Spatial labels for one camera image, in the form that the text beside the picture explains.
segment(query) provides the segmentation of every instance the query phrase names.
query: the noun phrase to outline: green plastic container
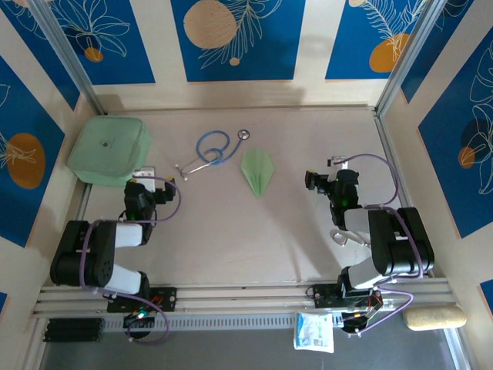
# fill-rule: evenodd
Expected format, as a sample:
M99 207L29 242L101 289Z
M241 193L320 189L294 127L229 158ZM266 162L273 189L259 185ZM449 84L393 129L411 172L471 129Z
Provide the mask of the green plastic container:
M96 116L80 133L67 167L85 183L125 186L132 172L144 166L150 143L140 119Z

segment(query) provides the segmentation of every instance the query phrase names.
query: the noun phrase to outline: small package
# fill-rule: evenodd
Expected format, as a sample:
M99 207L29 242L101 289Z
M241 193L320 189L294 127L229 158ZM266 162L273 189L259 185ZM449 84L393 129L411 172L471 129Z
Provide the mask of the small package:
M332 314L298 312L294 329L294 348L334 353Z

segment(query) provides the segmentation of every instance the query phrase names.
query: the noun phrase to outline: green paper origami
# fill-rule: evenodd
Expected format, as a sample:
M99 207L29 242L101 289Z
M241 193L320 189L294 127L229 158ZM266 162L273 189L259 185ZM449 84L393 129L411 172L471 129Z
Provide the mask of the green paper origami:
M253 193L260 199L274 173L274 165L267 151L255 148L244 153L241 170L252 187Z

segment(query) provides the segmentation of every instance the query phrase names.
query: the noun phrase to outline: yellow sponge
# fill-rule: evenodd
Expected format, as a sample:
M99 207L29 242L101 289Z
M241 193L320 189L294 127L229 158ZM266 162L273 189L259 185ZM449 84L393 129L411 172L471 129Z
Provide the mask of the yellow sponge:
M417 306L404 310L404 321L414 331L460 328L468 320L455 304Z

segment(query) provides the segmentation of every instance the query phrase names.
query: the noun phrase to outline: beige circle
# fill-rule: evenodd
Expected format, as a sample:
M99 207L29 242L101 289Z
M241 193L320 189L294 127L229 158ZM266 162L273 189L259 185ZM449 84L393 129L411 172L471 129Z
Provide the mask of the beige circle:
M201 49L225 46L236 34L233 13L217 0L200 0L183 19L186 36Z
M240 60L238 58L231 58L230 59L230 65L232 65L233 67L238 66L239 64L240 64Z
M25 3L25 0L12 0L15 4L22 6L23 8L27 8L28 5Z
M348 0L349 6L352 6L353 8L363 5L365 1L367 0Z

